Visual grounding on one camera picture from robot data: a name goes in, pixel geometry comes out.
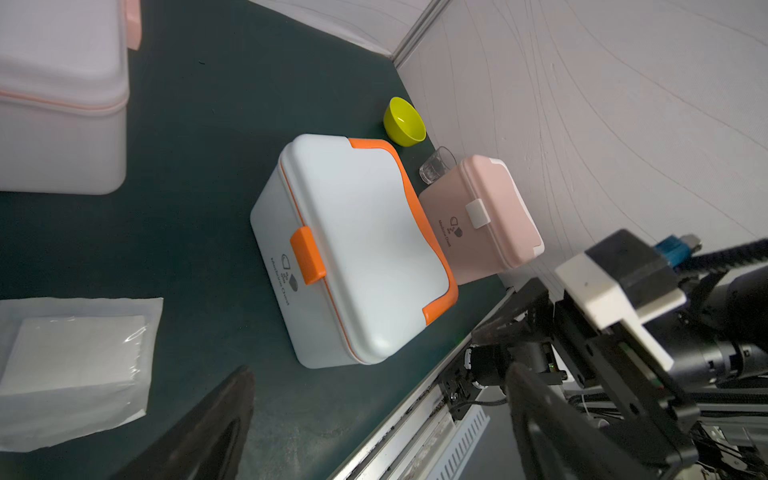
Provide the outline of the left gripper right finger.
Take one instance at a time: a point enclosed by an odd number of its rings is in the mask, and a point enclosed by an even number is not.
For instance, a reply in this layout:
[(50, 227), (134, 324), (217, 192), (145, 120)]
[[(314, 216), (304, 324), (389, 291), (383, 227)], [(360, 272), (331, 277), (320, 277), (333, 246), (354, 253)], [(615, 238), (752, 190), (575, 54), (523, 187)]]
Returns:
[(512, 428), (527, 479), (652, 479), (538, 375), (513, 363), (505, 376)]

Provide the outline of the blue orange first aid kit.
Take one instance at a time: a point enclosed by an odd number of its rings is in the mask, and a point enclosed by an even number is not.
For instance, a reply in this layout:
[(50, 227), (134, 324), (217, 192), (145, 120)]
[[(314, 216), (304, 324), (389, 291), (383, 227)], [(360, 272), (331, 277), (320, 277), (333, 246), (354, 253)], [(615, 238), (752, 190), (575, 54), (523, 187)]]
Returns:
[(457, 302), (448, 261), (384, 140), (297, 136), (250, 224), (306, 368), (381, 363)]

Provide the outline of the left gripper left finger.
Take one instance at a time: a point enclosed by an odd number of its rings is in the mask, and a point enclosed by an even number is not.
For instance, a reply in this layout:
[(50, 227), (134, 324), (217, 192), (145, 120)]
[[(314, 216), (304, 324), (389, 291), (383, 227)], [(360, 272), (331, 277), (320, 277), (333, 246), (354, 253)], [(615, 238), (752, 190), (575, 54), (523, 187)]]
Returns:
[(234, 479), (254, 413), (255, 378), (242, 365), (114, 479)]

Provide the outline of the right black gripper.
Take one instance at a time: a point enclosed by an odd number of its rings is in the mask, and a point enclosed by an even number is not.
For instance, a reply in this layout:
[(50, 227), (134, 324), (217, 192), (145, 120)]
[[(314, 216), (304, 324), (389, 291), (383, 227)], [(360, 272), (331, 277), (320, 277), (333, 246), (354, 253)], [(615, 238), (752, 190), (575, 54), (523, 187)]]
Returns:
[(700, 411), (684, 389), (628, 330), (618, 326), (605, 334), (593, 332), (570, 297), (552, 302), (539, 279), (528, 281), (504, 301), (472, 332), (470, 344), (497, 349), (497, 354), (472, 372), (480, 380), (502, 380), (505, 393), (506, 372), (515, 362), (527, 366), (551, 388), (552, 376), (527, 365), (517, 351), (553, 345), (574, 375), (584, 382), (596, 382), (621, 414), (621, 421), (615, 424), (592, 427), (649, 471), (682, 471), (698, 461), (689, 432)]

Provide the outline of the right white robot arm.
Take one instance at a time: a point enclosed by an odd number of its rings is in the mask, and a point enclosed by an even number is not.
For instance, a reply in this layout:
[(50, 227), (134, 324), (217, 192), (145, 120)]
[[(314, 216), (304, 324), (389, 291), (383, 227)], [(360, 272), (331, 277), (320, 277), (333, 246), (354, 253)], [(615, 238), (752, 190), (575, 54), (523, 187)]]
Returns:
[(767, 243), (708, 254), (695, 236), (620, 230), (538, 279), (476, 328), (463, 358), (509, 407), (530, 479), (763, 479), (750, 445), (717, 441), (701, 402), (767, 399)]

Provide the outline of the white peach first aid kit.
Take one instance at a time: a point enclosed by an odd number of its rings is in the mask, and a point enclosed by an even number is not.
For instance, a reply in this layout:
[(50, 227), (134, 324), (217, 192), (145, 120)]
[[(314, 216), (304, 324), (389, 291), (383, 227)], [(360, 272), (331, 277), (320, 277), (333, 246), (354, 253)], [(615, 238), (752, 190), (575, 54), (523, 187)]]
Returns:
[(1, 4), (1, 189), (105, 195), (127, 171), (138, 1)]

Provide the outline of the pink first aid kit box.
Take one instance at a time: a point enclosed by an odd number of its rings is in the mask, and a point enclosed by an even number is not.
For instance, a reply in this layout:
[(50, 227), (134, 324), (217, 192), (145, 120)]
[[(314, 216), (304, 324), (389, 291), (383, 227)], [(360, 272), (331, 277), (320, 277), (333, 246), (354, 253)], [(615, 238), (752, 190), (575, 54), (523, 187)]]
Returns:
[(500, 159), (463, 159), (422, 191), (419, 201), (459, 285), (516, 269), (545, 251)]

